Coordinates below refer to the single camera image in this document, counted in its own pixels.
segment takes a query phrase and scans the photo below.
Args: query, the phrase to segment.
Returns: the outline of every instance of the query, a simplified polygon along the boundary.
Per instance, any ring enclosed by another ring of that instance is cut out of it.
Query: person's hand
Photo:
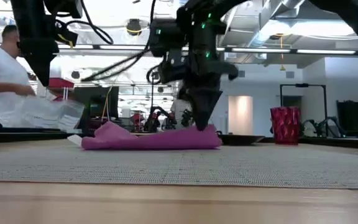
[[[19,96],[35,96],[34,90],[28,85],[15,85],[13,92]]]

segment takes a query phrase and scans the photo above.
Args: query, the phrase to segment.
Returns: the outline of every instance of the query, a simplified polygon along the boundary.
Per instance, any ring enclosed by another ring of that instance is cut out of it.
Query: white t-shirt
[[[30,85],[25,68],[7,52],[0,48],[0,82]],[[0,93],[0,121],[10,116],[22,102],[22,96],[15,93]]]
[[[175,119],[178,124],[182,121],[182,115],[185,110],[191,111],[191,105],[185,100],[174,100],[172,103],[171,111],[175,113]]]

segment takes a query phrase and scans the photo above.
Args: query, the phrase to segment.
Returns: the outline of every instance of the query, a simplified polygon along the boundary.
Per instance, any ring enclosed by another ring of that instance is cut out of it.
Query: ceiling duct
[[[305,0],[269,0],[264,2],[259,13],[259,25],[255,28],[254,36],[246,44],[246,47],[263,47],[272,35],[282,33],[289,26],[276,19],[294,19],[298,16],[299,8]],[[266,54],[241,55],[237,63],[262,63],[266,60]]]

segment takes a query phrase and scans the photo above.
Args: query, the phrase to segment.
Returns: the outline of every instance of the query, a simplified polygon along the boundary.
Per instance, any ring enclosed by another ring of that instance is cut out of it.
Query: computer monitor
[[[101,116],[110,87],[79,87],[74,89],[75,100],[83,103],[90,116]],[[119,87],[112,87],[109,98],[109,115],[118,118]]]

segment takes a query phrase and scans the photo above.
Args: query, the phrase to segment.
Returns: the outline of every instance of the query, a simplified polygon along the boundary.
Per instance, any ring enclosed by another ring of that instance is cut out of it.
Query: pink cloth
[[[107,122],[94,135],[95,138],[82,139],[84,149],[215,149],[222,144],[213,125],[209,125],[204,131],[190,127],[137,137],[124,128]]]

